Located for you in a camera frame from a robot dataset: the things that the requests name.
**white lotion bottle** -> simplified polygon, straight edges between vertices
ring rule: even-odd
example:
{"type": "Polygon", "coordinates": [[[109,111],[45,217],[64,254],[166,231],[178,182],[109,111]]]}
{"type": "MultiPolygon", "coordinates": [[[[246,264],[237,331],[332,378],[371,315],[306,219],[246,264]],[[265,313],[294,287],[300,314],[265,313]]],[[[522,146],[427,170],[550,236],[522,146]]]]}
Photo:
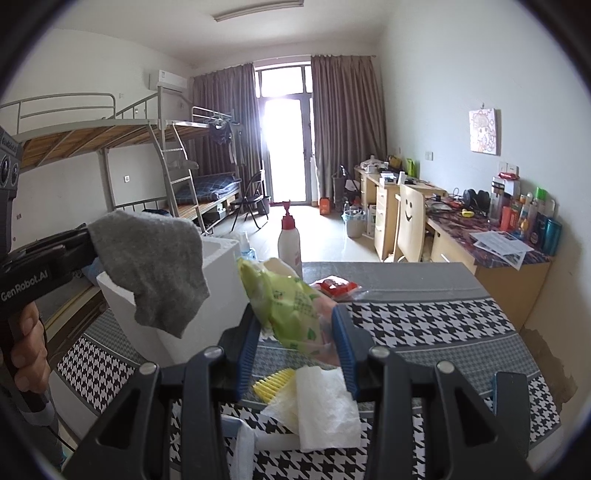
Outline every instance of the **white lotion bottle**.
{"type": "Polygon", "coordinates": [[[301,271],[300,233],[296,228],[296,221],[290,215],[291,202],[283,202],[285,216],[281,219],[281,234],[277,242],[279,258],[294,269],[298,276],[301,271]]]}

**gray sock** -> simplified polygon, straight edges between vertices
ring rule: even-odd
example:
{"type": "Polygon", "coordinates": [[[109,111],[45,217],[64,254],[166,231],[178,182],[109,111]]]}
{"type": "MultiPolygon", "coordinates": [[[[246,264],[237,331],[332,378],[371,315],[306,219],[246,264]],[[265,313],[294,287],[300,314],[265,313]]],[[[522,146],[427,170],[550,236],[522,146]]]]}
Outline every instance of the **gray sock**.
{"type": "Polygon", "coordinates": [[[180,218],[116,210],[88,231],[111,280],[133,292],[135,321],[181,338],[209,297],[197,227],[180,218]]]}

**bucket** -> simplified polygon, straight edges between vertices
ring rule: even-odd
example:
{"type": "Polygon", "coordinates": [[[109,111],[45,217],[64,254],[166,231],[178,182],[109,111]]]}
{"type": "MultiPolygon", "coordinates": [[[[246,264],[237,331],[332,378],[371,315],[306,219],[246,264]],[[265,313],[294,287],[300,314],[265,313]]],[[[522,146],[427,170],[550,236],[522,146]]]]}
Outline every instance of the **bucket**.
{"type": "Polygon", "coordinates": [[[365,233],[367,228],[365,212],[360,210],[346,210],[343,213],[343,220],[345,221],[345,228],[347,229],[347,236],[349,238],[359,238],[365,233]]]}
{"type": "Polygon", "coordinates": [[[259,215],[269,215],[269,201],[271,197],[263,197],[260,202],[256,204],[256,211],[259,215]]]}

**desk clutter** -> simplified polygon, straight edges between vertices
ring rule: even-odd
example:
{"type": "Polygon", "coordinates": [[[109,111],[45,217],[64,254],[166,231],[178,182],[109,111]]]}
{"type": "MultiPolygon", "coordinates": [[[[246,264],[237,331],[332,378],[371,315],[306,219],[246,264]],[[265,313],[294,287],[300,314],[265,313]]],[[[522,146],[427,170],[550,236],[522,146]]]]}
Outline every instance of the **desk clutter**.
{"type": "Polygon", "coordinates": [[[454,192],[443,201],[452,208],[462,207],[464,217],[471,217],[464,213],[466,210],[472,211],[487,218],[492,229],[509,233],[546,255],[556,255],[562,232],[561,223],[554,219],[556,202],[540,187],[535,189],[535,193],[521,194],[517,166],[499,164],[499,173],[492,179],[490,194],[484,190],[476,193],[469,189],[461,197],[454,192]]]}

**wall picture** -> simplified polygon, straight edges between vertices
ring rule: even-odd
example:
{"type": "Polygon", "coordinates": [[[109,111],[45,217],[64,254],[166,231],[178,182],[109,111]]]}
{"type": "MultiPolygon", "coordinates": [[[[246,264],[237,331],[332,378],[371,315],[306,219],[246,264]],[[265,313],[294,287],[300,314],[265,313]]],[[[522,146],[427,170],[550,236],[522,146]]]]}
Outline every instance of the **wall picture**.
{"type": "Polygon", "coordinates": [[[470,150],[497,155],[496,113],[494,108],[470,112],[470,150]]]}

